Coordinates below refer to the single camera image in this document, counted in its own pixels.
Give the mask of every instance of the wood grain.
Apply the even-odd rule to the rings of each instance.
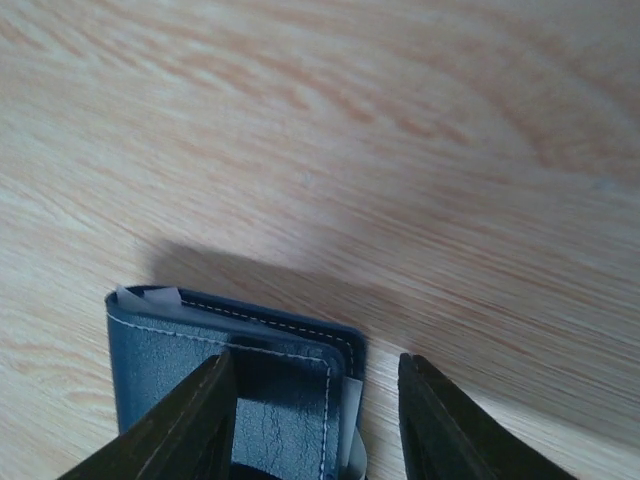
[[[580,478],[640,471],[640,4],[0,4],[0,477],[116,434],[104,295],[363,329],[370,478],[426,355]]]

